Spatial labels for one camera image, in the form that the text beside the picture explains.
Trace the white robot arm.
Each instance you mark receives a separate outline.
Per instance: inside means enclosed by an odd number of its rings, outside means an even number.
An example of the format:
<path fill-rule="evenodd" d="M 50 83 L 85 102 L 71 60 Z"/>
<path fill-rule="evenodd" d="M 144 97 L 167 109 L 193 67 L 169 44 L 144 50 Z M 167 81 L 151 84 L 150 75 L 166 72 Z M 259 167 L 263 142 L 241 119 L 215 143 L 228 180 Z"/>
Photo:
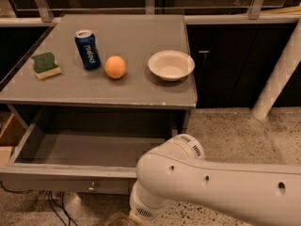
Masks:
<path fill-rule="evenodd" d="M 136 166 L 130 205 L 154 218 L 169 200 L 203 205 L 260 226 L 301 226 L 301 167 L 225 164 L 194 153 L 199 142 L 177 135 L 148 151 Z"/>

